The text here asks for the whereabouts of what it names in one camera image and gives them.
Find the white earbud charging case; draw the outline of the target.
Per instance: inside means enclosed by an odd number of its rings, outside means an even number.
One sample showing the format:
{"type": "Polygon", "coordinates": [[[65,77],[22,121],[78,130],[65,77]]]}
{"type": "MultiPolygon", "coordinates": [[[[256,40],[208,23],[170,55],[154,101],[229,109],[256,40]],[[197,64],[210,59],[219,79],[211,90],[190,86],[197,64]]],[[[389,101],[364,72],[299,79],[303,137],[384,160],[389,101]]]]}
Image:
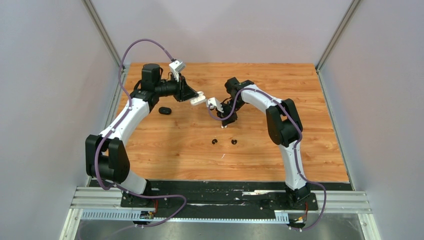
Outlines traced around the white earbud charging case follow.
{"type": "Polygon", "coordinates": [[[189,102],[192,106],[197,106],[202,103],[205,103],[207,100],[206,96],[204,95],[203,91],[198,91],[197,96],[192,98],[189,102]]]}

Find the black earbud charging case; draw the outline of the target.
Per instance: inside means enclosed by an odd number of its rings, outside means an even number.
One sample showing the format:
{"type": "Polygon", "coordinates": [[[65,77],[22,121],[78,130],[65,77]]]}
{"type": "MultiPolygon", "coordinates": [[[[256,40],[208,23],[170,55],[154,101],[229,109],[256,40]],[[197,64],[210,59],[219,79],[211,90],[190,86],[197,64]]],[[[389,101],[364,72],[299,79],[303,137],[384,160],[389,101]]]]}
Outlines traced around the black earbud charging case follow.
{"type": "Polygon", "coordinates": [[[162,106],[158,109],[158,112],[161,115],[170,115],[172,113],[172,109],[169,107],[162,106]]]}

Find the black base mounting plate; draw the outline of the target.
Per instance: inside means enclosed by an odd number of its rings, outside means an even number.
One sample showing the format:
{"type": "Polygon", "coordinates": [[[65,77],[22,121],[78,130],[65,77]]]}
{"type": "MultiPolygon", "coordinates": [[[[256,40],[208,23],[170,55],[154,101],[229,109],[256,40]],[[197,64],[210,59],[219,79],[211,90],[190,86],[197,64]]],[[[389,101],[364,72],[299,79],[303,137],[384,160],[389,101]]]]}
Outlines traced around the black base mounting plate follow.
{"type": "Polygon", "coordinates": [[[177,218],[270,218],[273,210],[304,214],[319,209],[314,193],[300,201],[291,201],[283,181],[152,180],[147,187],[147,196],[160,198],[145,199],[123,193],[121,207],[152,208],[158,218],[172,213],[176,213],[177,218]]]}

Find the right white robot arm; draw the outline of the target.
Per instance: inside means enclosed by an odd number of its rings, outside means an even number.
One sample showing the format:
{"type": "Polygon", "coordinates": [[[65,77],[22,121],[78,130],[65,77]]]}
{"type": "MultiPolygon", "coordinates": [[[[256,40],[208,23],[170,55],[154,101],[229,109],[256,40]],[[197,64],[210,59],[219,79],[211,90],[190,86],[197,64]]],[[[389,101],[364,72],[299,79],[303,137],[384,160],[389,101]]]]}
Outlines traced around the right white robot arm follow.
{"type": "Polygon", "coordinates": [[[232,77],[225,83],[229,101],[223,101],[216,114],[222,127],[234,123],[237,111],[245,104],[250,104],[266,116],[267,132],[271,141],[281,152],[285,169],[286,204],[292,209],[298,209],[311,193],[306,180],[300,146],[303,126],[294,101],[275,98],[258,88],[252,81],[239,82],[232,77]]]}

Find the aluminium frame rail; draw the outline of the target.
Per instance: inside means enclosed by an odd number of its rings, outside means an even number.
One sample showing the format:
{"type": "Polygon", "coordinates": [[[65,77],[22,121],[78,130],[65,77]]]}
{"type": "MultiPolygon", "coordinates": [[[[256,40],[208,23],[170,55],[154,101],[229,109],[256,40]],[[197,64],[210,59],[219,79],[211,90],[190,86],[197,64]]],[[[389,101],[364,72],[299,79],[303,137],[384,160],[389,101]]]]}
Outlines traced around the aluminium frame rail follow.
{"type": "MultiPolygon", "coordinates": [[[[357,215],[360,231],[366,240],[381,239],[372,209],[365,191],[356,190],[313,190],[315,203],[324,207],[330,215],[357,215]]],[[[77,225],[83,219],[138,221],[140,213],[147,208],[121,207],[122,193],[113,188],[104,191],[99,187],[77,187],[60,234],[61,240],[70,240],[77,233],[77,225]]],[[[234,223],[234,224],[286,224],[295,210],[272,210],[271,217],[176,217],[172,222],[182,223],[234,223]]]]}

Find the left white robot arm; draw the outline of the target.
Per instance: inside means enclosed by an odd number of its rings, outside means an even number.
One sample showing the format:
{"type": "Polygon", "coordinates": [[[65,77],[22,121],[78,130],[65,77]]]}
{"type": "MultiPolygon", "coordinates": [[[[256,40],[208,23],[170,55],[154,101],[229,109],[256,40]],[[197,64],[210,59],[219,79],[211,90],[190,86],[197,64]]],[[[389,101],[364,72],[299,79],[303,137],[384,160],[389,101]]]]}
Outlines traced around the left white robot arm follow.
{"type": "Polygon", "coordinates": [[[153,193],[148,180],[130,169],[125,146],[139,123],[148,116],[161,97],[173,96],[178,102],[194,99],[199,94],[181,74],[185,64],[173,60],[169,64],[169,79],[163,79],[163,69],[156,63],[142,67],[139,80],[129,94],[129,99],[115,120],[98,135],[90,134],[85,140],[86,173],[95,178],[112,182],[127,192],[134,193],[140,206],[149,206],[153,193]]]}

